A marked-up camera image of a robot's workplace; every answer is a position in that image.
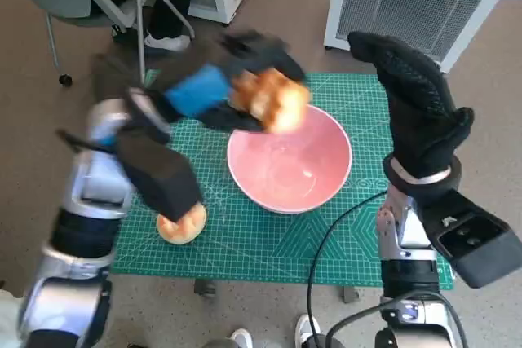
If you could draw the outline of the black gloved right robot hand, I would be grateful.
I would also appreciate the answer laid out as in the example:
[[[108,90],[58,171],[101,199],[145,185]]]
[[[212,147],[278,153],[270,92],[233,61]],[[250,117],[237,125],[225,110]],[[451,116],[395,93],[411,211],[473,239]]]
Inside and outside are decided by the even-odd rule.
[[[415,178],[450,166],[471,133],[472,108],[457,108],[440,67],[427,55],[391,36],[351,32],[352,57],[373,64],[387,93],[393,156]]]

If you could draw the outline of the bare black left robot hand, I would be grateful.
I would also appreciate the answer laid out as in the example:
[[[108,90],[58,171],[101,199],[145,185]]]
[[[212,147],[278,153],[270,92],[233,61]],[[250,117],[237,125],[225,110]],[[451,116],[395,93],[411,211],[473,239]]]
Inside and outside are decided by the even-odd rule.
[[[181,64],[161,70],[155,88],[172,121],[281,134],[303,123],[310,101],[305,79],[280,38],[246,30],[192,47]]]

